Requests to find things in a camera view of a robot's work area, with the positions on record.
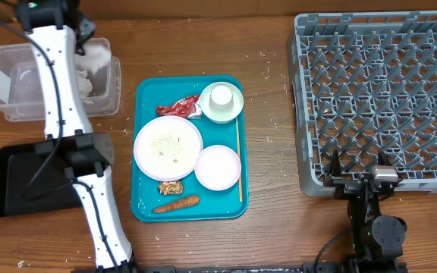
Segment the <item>white tissue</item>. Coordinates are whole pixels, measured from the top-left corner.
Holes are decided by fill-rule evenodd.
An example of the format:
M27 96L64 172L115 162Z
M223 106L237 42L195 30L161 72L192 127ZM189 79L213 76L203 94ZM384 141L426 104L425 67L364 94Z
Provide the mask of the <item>white tissue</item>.
M77 85L80 98L85 105L92 105L93 99L102 96L107 90L108 66L112 54L107 45L87 43L85 55L74 56L77 72Z

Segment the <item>small pink bowl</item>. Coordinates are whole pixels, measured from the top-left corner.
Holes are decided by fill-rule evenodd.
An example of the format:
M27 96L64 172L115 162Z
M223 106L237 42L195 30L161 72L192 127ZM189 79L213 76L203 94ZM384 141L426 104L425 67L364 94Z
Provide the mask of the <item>small pink bowl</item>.
M194 173L205 188L223 191L237 183L238 169L237 153L227 146L214 145L199 154Z

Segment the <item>red snack wrapper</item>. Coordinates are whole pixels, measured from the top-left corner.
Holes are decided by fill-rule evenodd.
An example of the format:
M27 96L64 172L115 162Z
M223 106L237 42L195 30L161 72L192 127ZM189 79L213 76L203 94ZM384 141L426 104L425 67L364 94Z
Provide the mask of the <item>red snack wrapper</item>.
M158 116L177 116L186 119L201 119L202 109L200 95L187 96L176 101L170 106L157 106Z

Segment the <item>pale green bowl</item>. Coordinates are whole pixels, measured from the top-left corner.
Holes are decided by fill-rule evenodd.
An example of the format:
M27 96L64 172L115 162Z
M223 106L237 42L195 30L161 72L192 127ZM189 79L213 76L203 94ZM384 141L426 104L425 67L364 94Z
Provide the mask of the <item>pale green bowl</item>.
M214 109L210 107L209 97L212 89L216 86L223 85L231 89L233 93L233 105L229 109ZM225 124L233 121L244 108L244 97L242 92L232 83L215 82L209 84L200 94L200 106L203 114L211 121Z

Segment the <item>white cup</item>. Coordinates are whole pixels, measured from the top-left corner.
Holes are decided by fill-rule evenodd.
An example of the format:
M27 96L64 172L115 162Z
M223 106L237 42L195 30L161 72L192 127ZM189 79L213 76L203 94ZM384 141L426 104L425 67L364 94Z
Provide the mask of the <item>white cup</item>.
M212 89L209 104L214 109L229 109L233 105L233 93L227 86L219 85Z

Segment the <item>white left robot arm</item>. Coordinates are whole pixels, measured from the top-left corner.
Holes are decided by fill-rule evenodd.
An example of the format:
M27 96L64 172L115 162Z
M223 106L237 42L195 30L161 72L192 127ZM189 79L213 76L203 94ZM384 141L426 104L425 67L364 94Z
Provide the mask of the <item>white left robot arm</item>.
M80 99L74 58L94 23L76 1L19 1L15 33L31 46L45 106L43 141L0 148L0 217L81 206L95 271L136 272L112 189L114 147L96 133Z

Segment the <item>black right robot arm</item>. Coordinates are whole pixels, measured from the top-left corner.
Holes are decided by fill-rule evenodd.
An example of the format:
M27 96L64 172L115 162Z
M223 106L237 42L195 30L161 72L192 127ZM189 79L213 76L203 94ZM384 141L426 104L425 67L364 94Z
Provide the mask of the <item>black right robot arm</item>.
M348 201L347 215L351 227L327 242L307 271L407 272L407 265L398 262L403 255L407 224L402 218L383 215L380 210L380 202L392 197L401 182L401 176L388 156L379 152L371 171L362 174L358 180L345 180L341 175L339 154L334 151L325 185L335 188L335 199ZM346 235L352 236L354 253L342 256L337 263L321 262L322 254Z

